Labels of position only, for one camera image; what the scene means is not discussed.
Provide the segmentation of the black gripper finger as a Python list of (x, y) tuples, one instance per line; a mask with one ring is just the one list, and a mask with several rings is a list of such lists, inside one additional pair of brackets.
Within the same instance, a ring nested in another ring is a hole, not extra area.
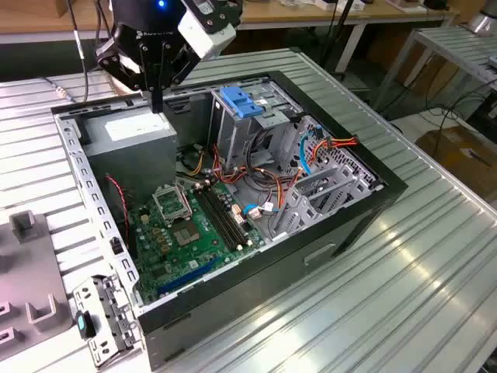
[(138, 62), (119, 51), (114, 39), (107, 40), (96, 49), (99, 67), (117, 80), (121, 86), (132, 91), (140, 91), (152, 113), (157, 113), (157, 78), (154, 69), (146, 63), (145, 45), (138, 47)]
[(163, 112), (163, 92), (177, 86), (200, 62), (199, 56), (188, 43), (173, 45), (162, 43), (161, 61), (156, 90), (156, 113)]

